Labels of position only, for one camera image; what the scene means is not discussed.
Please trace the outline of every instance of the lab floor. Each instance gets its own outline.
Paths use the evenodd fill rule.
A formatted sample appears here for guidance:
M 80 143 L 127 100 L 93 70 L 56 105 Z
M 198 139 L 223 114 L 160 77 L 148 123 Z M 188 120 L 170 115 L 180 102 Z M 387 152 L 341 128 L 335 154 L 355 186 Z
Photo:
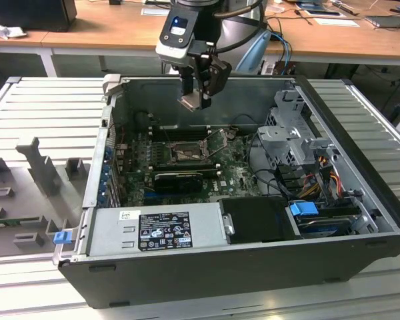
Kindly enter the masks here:
M 102 77 L 99 59 L 95 56 L 60 55 L 54 60 L 62 77 Z M 106 57 L 108 73 L 122 75 L 159 75 L 161 64 L 158 58 L 150 57 Z M 352 81 L 356 87 L 379 109 L 393 92 L 392 80 L 400 79 L 400 67 L 388 67 L 381 73 L 382 66 L 360 66 Z M 296 74 L 310 79 L 323 78 L 327 70 L 324 63 L 297 63 Z M 40 57 L 37 55 L 0 53 L 0 88 L 10 76 L 46 77 Z M 400 89 L 388 103 L 384 115 L 390 114 L 393 106 L 400 102 Z

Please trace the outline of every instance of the side panel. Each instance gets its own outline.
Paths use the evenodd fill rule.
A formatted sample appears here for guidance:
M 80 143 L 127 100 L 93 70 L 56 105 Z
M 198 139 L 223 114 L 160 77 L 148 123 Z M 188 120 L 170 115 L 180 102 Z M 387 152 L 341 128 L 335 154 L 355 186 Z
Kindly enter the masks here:
M 398 254 L 400 236 L 63 263 L 59 270 L 89 306 L 102 309 L 347 281 L 373 261 Z

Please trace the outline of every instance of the motherboard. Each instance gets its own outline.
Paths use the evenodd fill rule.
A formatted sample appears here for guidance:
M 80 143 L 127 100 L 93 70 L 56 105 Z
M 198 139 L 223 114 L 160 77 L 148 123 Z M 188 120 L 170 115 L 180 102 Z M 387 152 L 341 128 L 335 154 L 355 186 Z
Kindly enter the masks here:
M 124 206 L 216 202 L 261 195 L 247 162 L 246 135 L 214 129 L 202 139 L 138 133 L 117 150 Z

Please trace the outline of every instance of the metal bracket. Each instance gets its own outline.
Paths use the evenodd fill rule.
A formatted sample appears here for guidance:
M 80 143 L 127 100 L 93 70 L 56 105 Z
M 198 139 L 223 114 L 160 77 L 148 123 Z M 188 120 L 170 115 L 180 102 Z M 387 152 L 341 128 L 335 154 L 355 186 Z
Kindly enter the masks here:
M 119 74 L 105 75 L 104 80 L 102 81 L 102 89 L 104 91 L 104 95 L 111 96 L 121 91 L 120 79 L 121 75 Z

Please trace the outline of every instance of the green circuit board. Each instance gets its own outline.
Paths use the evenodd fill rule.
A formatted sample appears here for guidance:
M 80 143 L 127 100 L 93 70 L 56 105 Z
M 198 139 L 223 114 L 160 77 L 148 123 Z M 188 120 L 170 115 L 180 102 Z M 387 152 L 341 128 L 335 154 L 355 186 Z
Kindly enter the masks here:
M 121 172 L 125 206 L 207 203 L 223 197 L 261 195 L 245 161 L 247 146 L 243 136 L 227 138 L 222 129 L 201 141 L 156 142 L 146 134 L 138 134 L 128 141 L 128 146 Z M 199 165 L 204 168 L 194 171 L 203 176 L 200 192 L 155 192 L 153 181 L 157 173 L 164 169 L 167 173 L 192 172 L 192 167 Z

